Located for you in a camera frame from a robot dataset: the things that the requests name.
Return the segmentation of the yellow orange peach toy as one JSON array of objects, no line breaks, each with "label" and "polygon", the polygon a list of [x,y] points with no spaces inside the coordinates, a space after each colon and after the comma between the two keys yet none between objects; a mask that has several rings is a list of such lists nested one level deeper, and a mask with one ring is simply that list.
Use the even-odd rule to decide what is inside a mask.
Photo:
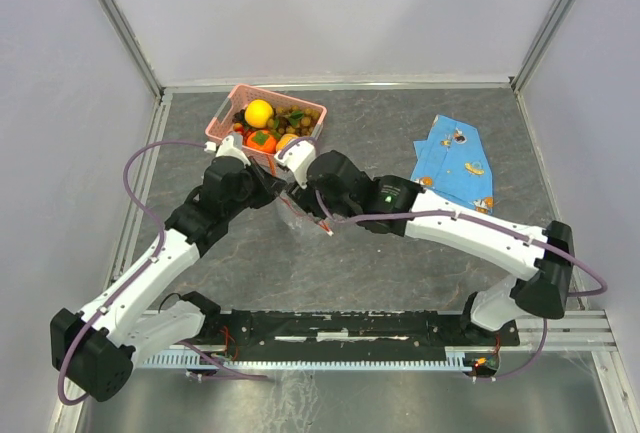
[{"label": "yellow orange peach toy", "polygon": [[293,141],[293,140],[295,140],[297,138],[298,138],[298,136],[296,134],[291,134],[291,133],[284,134],[276,144],[276,151],[277,152],[281,151],[283,148],[286,147],[286,145],[289,142],[291,142],[291,141]]}]

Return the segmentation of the yellow lemon toy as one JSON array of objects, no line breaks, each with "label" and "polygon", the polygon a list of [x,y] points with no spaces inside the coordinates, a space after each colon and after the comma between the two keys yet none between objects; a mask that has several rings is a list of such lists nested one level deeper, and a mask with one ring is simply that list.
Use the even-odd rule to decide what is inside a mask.
[{"label": "yellow lemon toy", "polygon": [[246,123],[253,128],[266,128],[273,116],[273,107],[262,99],[252,100],[245,108]]}]

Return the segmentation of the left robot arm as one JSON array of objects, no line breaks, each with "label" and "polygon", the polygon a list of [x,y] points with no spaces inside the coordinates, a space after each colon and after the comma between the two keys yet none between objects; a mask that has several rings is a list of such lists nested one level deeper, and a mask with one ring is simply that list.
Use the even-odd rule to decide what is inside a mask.
[{"label": "left robot arm", "polygon": [[67,381],[103,402],[157,353],[191,338],[201,343],[215,340],[221,331],[219,307],[198,293],[188,294],[165,312],[143,315],[174,279],[228,233],[234,218],[272,203],[285,187],[284,180],[254,160],[213,159],[201,185],[161,223],[145,255],[79,312],[63,308],[54,315],[51,356],[59,372],[62,403],[76,403],[65,394]]}]

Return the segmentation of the clear zip top bag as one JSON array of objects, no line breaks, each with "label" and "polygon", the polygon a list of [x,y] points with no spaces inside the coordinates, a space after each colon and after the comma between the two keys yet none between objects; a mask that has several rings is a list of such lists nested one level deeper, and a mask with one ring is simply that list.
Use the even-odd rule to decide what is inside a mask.
[{"label": "clear zip top bag", "polygon": [[333,230],[325,220],[316,219],[310,213],[304,213],[286,194],[281,193],[275,202],[279,218],[292,230],[305,234],[323,234],[332,237]]}]

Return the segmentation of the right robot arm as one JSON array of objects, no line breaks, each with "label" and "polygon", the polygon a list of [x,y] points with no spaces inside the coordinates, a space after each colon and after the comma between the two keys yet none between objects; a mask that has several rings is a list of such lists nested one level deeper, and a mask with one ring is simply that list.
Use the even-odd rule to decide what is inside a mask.
[{"label": "right robot arm", "polygon": [[308,142],[277,153],[276,162],[293,174],[288,193],[306,213],[376,234],[440,243],[506,271],[507,278],[466,300],[458,323],[467,342],[481,344],[525,315],[564,317],[573,273],[568,225],[553,221],[541,228],[494,219],[405,178],[371,178],[344,154],[318,154]]}]

